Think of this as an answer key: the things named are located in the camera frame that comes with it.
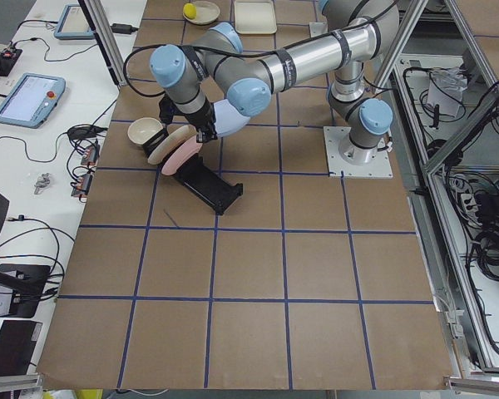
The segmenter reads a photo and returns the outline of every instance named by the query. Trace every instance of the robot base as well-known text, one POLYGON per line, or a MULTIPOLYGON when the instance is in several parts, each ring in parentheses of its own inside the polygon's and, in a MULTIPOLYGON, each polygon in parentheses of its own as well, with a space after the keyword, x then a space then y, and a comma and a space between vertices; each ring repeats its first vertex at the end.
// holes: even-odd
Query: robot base
POLYGON ((327 165, 331 177, 357 177, 364 179, 392 179, 392 166, 387 151, 375 152, 371 162, 364 165, 353 165, 347 162, 339 153, 340 141, 349 133, 349 127, 324 127, 325 150, 327 165))

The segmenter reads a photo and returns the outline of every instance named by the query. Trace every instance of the yellow ball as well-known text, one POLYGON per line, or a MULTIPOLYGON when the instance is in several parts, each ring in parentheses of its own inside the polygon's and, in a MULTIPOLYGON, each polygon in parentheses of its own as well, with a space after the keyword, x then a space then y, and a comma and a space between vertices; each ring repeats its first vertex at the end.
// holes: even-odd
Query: yellow ball
POLYGON ((191 2, 188 2, 185 6, 183 6, 183 15, 189 19, 196 18, 196 6, 191 2))

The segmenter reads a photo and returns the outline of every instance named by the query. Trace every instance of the white desk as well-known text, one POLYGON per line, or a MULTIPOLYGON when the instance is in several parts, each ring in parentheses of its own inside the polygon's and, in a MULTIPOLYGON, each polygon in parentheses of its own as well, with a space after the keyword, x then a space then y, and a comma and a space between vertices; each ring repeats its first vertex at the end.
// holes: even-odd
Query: white desk
MULTIPOLYGON (((105 0, 102 1, 110 23, 129 23, 138 27, 146 5, 146 0, 105 0)), ((37 0, 27 19, 58 20, 62 10, 70 0, 37 0)), ((43 23, 22 26, 13 41, 41 37, 50 45, 49 59, 61 59, 74 52, 79 52, 95 43, 91 41, 58 41, 53 32, 47 30, 43 23)), ((130 36, 116 35, 116 42, 121 54, 125 57, 131 52, 136 34, 130 36)), ((103 110, 118 96, 106 65, 97 47, 88 52, 74 56, 66 62, 44 62, 46 46, 41 41, 22 42, 18 48, 23 49, 21 58, 12 73, 0 79, 0 93, 8 94, 24 72, 61 76, 67 81, 67 89, 57 108, 48 120, 38 129, 27 129, 0 124, 0 136, 12 135, 27 142, 27 150, 32 158, 47 160, 54 154, 54 142, 58 135, 70 126, 81 123, 92 123, 103 110)), ((112 109, 98 122, 99 126, 108 126, 112 109)), ((52 227, 63 229, 75 236, 77 226, 83 212, 83 204, 71 197, 72 188, 66 169, 67 158, 72 148, 64 136, 60 140, 57 158, 49 164, 29 161, 24 155, 23 144, 16 140, 0 141, 0 193, 9 201, 11 216, 25 214, 27 217, 41 219, 52 227), (34 184, 41 173, 49 173, 51 184, 41 194, 34 194, 34 184)), ((79 165, 79 155, 74 155, 71 165, 79 165)), ((31 228, 42 227, 34 222, 6 222, 0 235, 0 243, 31 228)), ((61 254, 59 260, 66 266, 72 250, 72 242, 62 234, 61 254)), ((43 254, 54 256, 56 245, 49 231, 37 231, 0 249, 0 255, 43 254)), ((49 264, 44 259, 0 259, 1 263, 49 264)), ((32 357, 37 363, 47 335, 49 323, 55 308, 53 301, 39 304, 32 320, 42 322, 42 332, 32 357)), ((34 372, 30 366, 28 372, 34 372)))

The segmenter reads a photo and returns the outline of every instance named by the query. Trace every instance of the white bowl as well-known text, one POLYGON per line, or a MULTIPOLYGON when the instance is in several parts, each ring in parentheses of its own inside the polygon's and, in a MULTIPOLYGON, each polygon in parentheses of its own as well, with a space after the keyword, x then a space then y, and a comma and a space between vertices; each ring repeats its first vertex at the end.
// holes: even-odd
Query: white bowl
POLYGON ((156 118, 140 118, 127 128, 127 136, 131 142, 143 145, 162 128, 163 125, 156 118))

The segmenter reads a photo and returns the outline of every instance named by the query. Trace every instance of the robotic arm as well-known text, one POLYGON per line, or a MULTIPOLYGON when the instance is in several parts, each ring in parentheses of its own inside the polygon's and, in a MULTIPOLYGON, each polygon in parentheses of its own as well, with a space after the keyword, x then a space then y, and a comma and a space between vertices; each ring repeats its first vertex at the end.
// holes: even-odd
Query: robotic arm
POLYGON ((351 126, 341 143, 344 159, 361 165, 377 151, 380 135, 392 121, 390 107, 365 97, 363 62, 388 49, 398 30, 393 0, 319 0, 329 31, 246 62, 237 57, 242 42, 233 27, 222 22, 191 46, 158 47, 151 72, 175 108, 198 131, 199 142, 216 139, 215 112, 200 83, 211 76, 229 103, 243 116, 256 116, 272 94, 334 71, 328 101, 351 126))

